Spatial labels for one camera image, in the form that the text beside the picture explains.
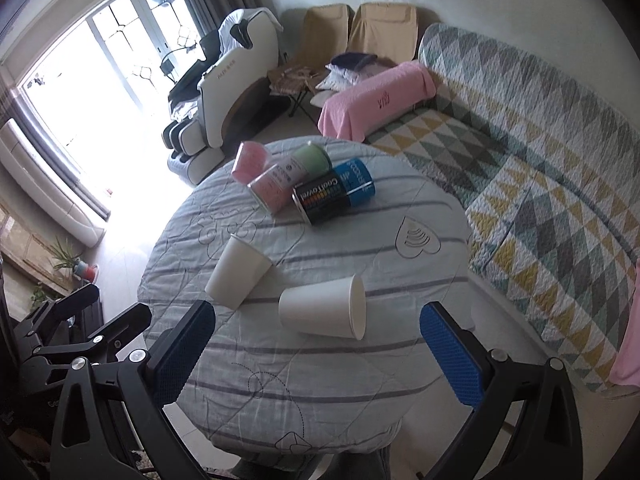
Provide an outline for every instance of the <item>plant pot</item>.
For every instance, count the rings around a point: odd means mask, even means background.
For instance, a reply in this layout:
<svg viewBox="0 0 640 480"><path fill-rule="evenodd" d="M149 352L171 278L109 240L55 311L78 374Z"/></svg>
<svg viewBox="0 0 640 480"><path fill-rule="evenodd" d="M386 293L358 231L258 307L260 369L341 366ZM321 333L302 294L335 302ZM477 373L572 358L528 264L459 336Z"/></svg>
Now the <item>plant pot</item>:
<svg viewBox="0 0 640 480"><path fill-rule="evenodd" d="M95 280L98 278L98 266L90 266L88 263L80 260L74 267L74 274L82 280L95 283Z"/></svg>

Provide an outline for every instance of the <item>black and blue container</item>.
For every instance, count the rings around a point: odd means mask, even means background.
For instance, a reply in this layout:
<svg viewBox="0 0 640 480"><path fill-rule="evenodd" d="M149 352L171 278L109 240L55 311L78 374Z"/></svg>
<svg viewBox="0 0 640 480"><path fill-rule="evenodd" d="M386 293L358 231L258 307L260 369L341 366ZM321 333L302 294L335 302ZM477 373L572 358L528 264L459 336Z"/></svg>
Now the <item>black and blue container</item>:
<svg viewBox="0 0 640 480"><path fill-rule="evenodd" d="M367 167L352 158L293 190L293 202L308 224L315 225L356 207L376 194Z"/></svg>

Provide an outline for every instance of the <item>heart drawing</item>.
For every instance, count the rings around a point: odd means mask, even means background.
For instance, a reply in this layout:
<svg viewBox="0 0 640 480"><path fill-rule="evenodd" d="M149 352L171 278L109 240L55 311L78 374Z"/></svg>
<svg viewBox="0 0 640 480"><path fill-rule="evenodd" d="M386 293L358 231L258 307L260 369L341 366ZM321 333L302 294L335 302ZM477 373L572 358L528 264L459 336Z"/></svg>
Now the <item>heart drawing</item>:
<svg viewBox="0 0 640 480"><path fill-rule="evenodd" d="M405 216L396 236L396 249L403 258L417 258L421 253L437 253L440 240L426 225Z"/></svg>

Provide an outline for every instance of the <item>blue gripper pad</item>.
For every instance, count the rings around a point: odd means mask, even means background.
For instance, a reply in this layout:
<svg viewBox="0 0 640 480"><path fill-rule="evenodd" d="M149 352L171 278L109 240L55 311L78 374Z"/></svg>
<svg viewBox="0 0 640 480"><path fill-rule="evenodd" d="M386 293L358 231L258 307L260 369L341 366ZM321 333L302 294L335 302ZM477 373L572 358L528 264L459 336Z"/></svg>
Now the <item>blue gripper pad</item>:
<svg viewBox="0 0 640 480"><path fill-rule="evenodd" d="M215 310L206 301L197 301L151 347L145 375L156 406L162 408L178 399L215 329Z"/></svg>
<svg viewBox="0 0 640 480"><path fill-rule="evenodd" d="M458 400L477 408L484 397L481 371L431 303L420 312L420 333Z"/></svg>

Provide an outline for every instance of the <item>white massage chair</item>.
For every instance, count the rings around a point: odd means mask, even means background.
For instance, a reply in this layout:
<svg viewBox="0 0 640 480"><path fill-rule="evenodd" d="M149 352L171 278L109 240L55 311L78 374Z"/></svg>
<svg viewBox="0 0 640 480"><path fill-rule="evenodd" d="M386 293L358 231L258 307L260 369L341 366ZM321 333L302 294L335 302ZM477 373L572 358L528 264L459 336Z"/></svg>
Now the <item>white massage chair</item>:
<svg viewBox="0 0 640 480"><path fill-rule="evenodd" d="M217 34L201 41L207 59L191 66L169 93L174 121L162 140L172 150L169 169L188 184L197 186L235 153L259 112L269 114L266 75L278 65L276 30L282 26L268 9L235 10Z"/></svg>

